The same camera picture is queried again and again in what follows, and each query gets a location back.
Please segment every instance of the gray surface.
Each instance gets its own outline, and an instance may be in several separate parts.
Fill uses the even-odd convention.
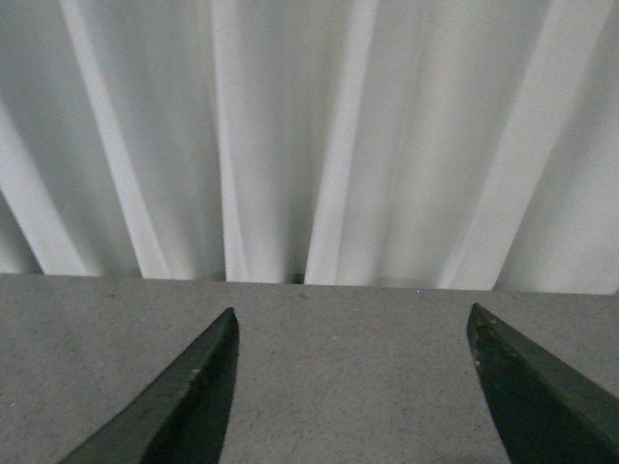
[[[616,296],[0,276],[0,462],[56,461],[234,306],[221,463],[507,463],[474,302],[619,394]]]

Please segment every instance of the curtain fold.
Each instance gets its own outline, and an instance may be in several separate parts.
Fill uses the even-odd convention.
[[[612,0],[5,0],[0,272],[612,294]]]

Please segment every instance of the gray table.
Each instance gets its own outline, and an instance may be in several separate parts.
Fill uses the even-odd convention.
[[[0,462],[56,461],[234,306],[221,463],[507,463],[474,302],[619,395],[618,297],[2,275]]]

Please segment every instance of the white curtain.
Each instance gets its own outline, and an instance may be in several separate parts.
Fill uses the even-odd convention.
[[[3,0],[0,272],[615,293],[613,0]]]

